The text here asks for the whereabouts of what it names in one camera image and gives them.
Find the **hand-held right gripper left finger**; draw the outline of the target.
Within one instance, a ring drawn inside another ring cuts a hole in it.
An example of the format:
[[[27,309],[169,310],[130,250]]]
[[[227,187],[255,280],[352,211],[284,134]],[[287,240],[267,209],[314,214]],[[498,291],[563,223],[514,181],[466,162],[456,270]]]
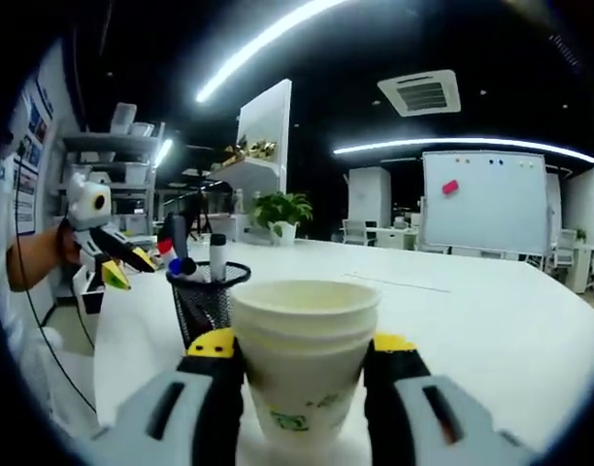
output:
[[[199,336],[90,438],[92,465],[234,465],[244,411],[244,358],[230,328]]]

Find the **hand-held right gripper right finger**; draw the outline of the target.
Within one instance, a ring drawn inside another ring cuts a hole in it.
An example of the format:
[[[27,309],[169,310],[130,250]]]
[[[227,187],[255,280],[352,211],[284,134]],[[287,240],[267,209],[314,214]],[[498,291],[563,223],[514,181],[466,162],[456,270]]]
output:
[[[415,344],[378,333],[363,363],[374,465],[529,465],[535,453],[495,428],[491,413],[446,376],[430,373]]]

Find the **person's left hand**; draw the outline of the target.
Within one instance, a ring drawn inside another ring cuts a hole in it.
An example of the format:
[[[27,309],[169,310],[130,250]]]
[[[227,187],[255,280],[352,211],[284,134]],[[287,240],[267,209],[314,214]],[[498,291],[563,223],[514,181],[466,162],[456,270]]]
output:
[[[75,241],[75,231],[67,217],[64,217],[56,229],[56,251],[62,263],[81,264],[81,247]]]

